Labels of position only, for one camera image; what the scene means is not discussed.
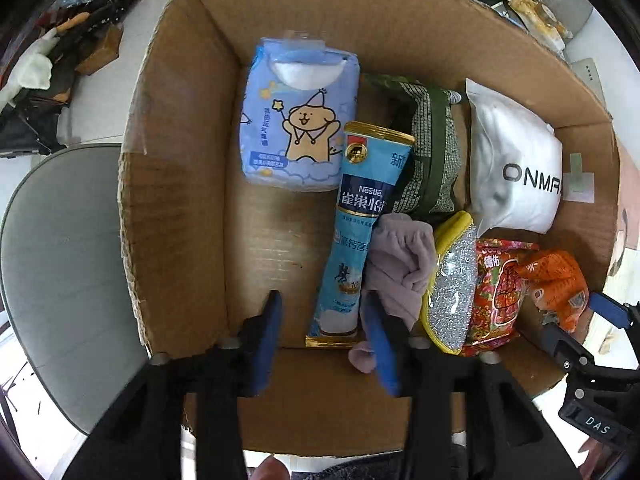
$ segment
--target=blue tissue pack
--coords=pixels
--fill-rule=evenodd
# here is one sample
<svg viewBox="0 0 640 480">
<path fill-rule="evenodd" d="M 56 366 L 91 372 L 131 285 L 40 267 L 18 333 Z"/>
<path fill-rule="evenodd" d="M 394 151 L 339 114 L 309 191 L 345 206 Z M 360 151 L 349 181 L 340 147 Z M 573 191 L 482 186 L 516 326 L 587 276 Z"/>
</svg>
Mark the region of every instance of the blue tissue pack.
<svg viewBox="0 0 640 480">
<path fill-rule="evenodd" d="M 263 39 L 240 120 L 247 179 L 296 191 L 336 189 L 343 128 L 355 118 L 359 76 L 355 54 L 322 41 Z"/>
</svg>

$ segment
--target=red candy bag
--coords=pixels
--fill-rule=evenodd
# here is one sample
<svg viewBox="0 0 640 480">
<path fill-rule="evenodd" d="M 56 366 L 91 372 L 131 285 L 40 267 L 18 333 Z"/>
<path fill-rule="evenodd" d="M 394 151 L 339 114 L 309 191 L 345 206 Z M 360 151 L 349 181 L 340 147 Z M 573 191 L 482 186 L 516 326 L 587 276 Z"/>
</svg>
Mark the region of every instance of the red candy bag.
<svg viewBox="0 0 640 480">
<path fill-rule="evenodd" d="M 518 267 L 537 244 L 483 238 L 476 243 L 478 285 L 461 355 L 492 350 L 517 336 L 513 329 L 527 280 Z"/>
</svg>

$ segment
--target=cartoon bear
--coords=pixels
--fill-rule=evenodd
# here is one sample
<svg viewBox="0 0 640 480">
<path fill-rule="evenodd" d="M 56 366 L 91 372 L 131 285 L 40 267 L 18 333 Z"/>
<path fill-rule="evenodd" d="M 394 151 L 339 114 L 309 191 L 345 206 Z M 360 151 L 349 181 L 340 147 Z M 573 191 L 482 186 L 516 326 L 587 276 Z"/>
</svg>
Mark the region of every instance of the cartoon bear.
<svg viewBox="0 0 640 480">
<path fill-rule="evenodd" d="M 284 103 L 274 100 L 271 106 L 282 115 L 282 127 L 289 134 L 286 157 L 300 160 L 308 156 L 315 162 L 329 162 L 332 155 L 341 153 L 330 145 L 330 139 L 340 129 L 335 112 L 324 106 L 325 89 L 320 89 L 302 106 L 289 110 L 284 115 Z"/>
</svg>

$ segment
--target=cardboard flap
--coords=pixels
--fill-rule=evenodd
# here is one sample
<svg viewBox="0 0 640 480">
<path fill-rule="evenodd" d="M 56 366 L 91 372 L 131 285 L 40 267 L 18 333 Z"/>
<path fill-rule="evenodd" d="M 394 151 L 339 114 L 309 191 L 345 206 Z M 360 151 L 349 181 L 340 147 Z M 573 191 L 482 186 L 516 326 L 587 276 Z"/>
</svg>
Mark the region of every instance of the cardboard flap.
<svg viewBox="0 0 640 480">
<path fill-rule="evenodd" d="M 412 76 L 459 91 L 468 77 L 515 99 L 556 128 L 609 121 L 568 65 L 524 30 L 471 0 L 202 3 L 243 64 L 249 64 L 261 37 L 303 31 L 356 53 L 363 72 Z"/>
</svg>

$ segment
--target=blue gripper pad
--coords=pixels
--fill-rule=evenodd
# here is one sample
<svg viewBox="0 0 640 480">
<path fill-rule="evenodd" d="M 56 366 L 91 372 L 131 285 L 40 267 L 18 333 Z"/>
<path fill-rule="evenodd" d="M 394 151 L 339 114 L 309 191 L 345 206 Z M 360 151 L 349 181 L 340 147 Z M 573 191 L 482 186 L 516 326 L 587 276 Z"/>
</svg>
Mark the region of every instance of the blue gripper pad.
<svg viewBox="0 0 640 480">
<path fill-rule="evenodd" d="M 367 338 L 376 353 L 378 379 L 390 395 L 399 397 L 402 386 L 398 373 L 398 359 L 383 327 L 382 316 L 386 315 L 384 308 L 375 291 L 367 294 L 363 303 L 367 320 Z"/>
<path fill-rule="evenodd" d="M 629 328 L 630 320 L 625 308 L 599 292 L 589 293 L 589 307 L 617 328 Z"/>
<path fill-rule="evenodd" d="M 261 325 L 260 340 L 252 355 L 249 384 L 251 394 L 257 395 L 269 384 L 269 375 L 278 347 L 278 335 L 282 323 L 282 297 L 277 290 L 269 293 L 262 314 L 252 319 L 259 319 Z"/>
</svg>

